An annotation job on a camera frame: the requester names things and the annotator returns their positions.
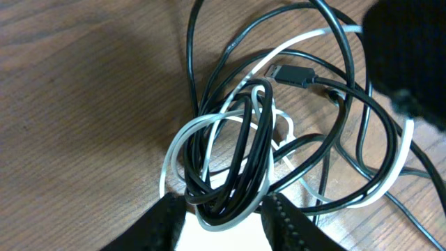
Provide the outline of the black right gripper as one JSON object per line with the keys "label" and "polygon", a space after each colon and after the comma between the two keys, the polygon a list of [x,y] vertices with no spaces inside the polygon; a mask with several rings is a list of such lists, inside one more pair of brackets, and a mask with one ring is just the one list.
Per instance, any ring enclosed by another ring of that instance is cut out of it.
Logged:
{"label": "black right gripper", "polygon": [[367,70],[395,111],[445,130],[445,0],[380,0],[362,20]]}

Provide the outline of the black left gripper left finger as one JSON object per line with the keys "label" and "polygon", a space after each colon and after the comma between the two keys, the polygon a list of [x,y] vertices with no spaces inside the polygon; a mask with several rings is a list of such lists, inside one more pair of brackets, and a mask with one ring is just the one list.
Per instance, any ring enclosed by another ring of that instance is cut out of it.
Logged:
{"label": "black left gripper left finger", "polygon": [[173,251],[185,214],[185,198],[169,192],[101,251]]}

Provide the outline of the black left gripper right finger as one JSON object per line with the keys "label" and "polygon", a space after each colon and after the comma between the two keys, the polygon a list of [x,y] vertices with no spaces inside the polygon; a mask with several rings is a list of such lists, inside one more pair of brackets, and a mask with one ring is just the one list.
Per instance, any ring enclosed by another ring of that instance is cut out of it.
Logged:
{"label": "black left gripper right finger", "polygon": [[273,251],[344,251],[281,193],[263,197],[261,222]]}

